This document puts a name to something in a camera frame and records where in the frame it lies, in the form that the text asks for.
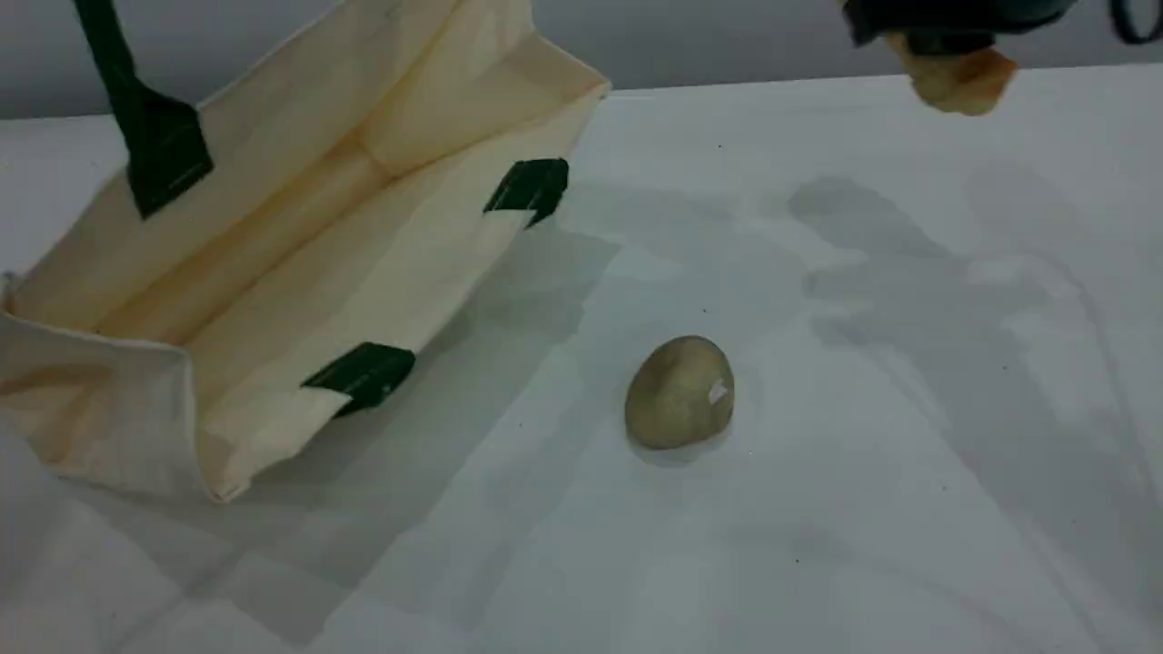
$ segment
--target canvas tote bag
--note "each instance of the canvas tote bag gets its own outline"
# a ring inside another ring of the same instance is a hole
[[[228,502],[379,404],[608,90],[529,0],[347,0],[195,111],[136,78],[112,0],[76,5],[129,163],[0,291],[0,418],[156,496]]]

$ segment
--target potato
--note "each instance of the potato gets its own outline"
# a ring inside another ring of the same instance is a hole
[[[642,363],[626,394],[626,429],[650,449],[709,439],[735,410],[735,376],[727,355],[702,336],[680,336]]]

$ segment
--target white tabletop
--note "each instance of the white tabletop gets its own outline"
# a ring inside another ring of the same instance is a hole
[[[1163,651],[1163,66],[615,94],[562,209],[404,390],[237,504],[145,506],[0,439],[0,649]],[[122,159],[0,123],[0,268]],[[627,443],[697,333],[735,419]]]

